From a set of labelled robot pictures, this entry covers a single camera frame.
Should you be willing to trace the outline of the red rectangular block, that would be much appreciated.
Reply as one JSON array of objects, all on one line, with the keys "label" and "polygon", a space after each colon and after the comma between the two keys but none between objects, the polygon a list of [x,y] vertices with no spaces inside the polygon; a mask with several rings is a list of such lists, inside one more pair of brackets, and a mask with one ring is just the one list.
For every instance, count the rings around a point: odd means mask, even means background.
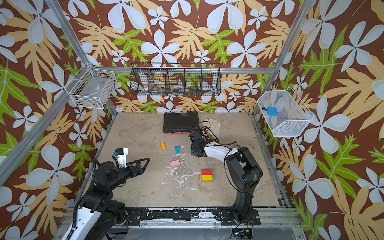
[{"label": "red rectangular block", "polygon": [[203,176],[212,176],[213,172],[210,169],[202,170],[202,175]]}]

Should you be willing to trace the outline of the pink block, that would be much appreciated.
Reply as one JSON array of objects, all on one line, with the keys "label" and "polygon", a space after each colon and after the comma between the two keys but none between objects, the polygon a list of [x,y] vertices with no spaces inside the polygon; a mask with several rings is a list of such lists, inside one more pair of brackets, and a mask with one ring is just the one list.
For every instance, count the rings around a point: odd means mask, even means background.
[{"label": "pink block", "polygon": [[174,168],[176,166],[179,166],[180,165],[180,161],[179,160],[175,160],[175,161],[171,161],[170,162],[170,167],[171,168]]}]

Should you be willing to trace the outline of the yellow rectangular block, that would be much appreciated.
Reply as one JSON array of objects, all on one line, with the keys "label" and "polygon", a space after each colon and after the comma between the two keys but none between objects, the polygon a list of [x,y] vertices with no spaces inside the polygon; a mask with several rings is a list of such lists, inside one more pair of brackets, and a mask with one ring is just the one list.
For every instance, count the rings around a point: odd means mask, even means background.
[{"label": "yellow rectangular block", "polygon": [[212,182],[213,176],[212,175],[202,175],[202,182]]}]

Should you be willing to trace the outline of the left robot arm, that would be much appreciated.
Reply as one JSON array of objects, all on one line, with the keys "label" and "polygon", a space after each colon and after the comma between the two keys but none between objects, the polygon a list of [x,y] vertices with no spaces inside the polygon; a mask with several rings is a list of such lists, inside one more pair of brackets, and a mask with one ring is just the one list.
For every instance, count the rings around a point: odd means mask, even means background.
[{"label": "left robot arm", "polygon": [[91,184],[75,204],[72,224],[64,240],[102,240],[111,227],[126,220],[126,205],[113,200],[113,190],[123,186],[128,179],[142,175],[150,158],[129,162],[119,168],[113,162],[99,163],[92,170]]}]

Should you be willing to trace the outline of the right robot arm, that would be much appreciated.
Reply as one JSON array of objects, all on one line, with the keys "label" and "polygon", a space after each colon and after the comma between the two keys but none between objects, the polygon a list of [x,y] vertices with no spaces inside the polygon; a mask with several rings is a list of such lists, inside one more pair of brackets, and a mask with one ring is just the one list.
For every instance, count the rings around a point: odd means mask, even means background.
[{"label": "right robot arm", "polygon": [[233,219],[243,224],[252,217],[254,191],[263,176],[263,171],[250,150],[219,144],[219,140],[208,129],[192,132],[191,154],[198,158],[214,158],[222,161],[230,185],[236,190],[232,206]]}]

